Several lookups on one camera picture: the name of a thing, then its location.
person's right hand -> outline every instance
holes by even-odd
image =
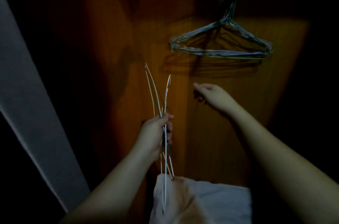
[[[238,103],[220,86],[214,84],[193,84],[198,91],[199,101],[203,99],[219,112],[230,114],[239,107]]]

hand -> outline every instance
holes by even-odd
[[[239,107],[238,103],[220,86],[214,84],[193,84],[198,92],[198,101],[204,99],[215,110],[230,114],[233,110]]]
[[[165,124],[167,128],[167,141],[169,144],[172,144],[171,132],[173,130],[173,124],[168,122],[172,119],[174,119],[173,115],[164,113],[161,119],[159,115],[157,115],[142,125],[134,149],[148,157],[151,163],[159,158],[162,146],[162,128]]]

wire hanger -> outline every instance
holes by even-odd
[[[147,77],[148,86],[150,88],[150,96],[152,98],[153,115],[155,116],[154,100],[153,100],[153,96],[154,96],[157,99],[156,103],[157,103],[158,113],[159,113],[159,117],[161,118],[163,110],[164,110],[164,113],[165,113],[166,112],[166,108],[167,108],[167,93],[168,93],[168,85],[171,84],[171,75],[168,76],[167,85],[166,85],[166,91],[165,91],[165,102],[164,102],[163,107],[160,110],[160,103],[159,103],[159,97],[158,97],[157,88],[156,88],[155,82],[153,80],[152,74],[150,73],[150,69],[148,68],[146,63],[145,63],[145,71],[146,71],[146,77]],[[160,164],[161,164],[160,165],[161,166],[160,167],[160,171],[161,171],[160,180],[161,180],[162,213],[164,214],[165,210],[166,210],[166,194],[167,194],[167,178],[166,178],[166,176],[167,176],[167,170],[168,170],[169,177],[171,178],[171,180],[172,181],[174,180],[174,171],[173,171],[173,166],[172,166],[172,159],[171,159],[171,154],[169,153],[170,148],[169,148],[168,142],[167,142],[167,127],[166,127],[166,125],[163,127],[163,145],[165,147],[165,153],[164,152],[160,153]],[[171,165],[172,173],[171,173],[170,168],[169,168],[169,166],[167,164],[167,151],[168,151],[168,158],[169,158],[169,162],[170,162],[170,165]],[[162,179],[163,179],[163,174],[162,174],[162,156],[165,158],[165,176],[164,176],[164,178],[165,178],[165,182],[164,182],[165,183],[165,189],[164,189],[165,193],[163,192],[163,184],[162,184],[163,183],[162,182]]]
[[[169,43],[171,51],[190,53],[195,55],[206,55],[211,57],[222,57],[229,59],[245,59],[245,60],[264,59],[266,55],[273,52],[273,45],[270,42],[255,37],[252,33],[249,33],[248,31],[246,31],[244,28],[242,28],[233,21],[235,5],[236,0],[219,0],[219,7],[223,13],[222,18],[219,21],[213,22],[207,26],[196,29],[194,31],[190,31],[179,37],[173,38]],[[182,43],[187,44],[187,42],[190,39],[197,38],[198,36],[210,32],[214,29],[217,29],[217,32],[220,32],[221,28],[230,31],[236,36],[239,36],[249,42],[255,43],[256,45],[260,46],[262,50],[255,50],[253,52],[208,50],[181,45]]]

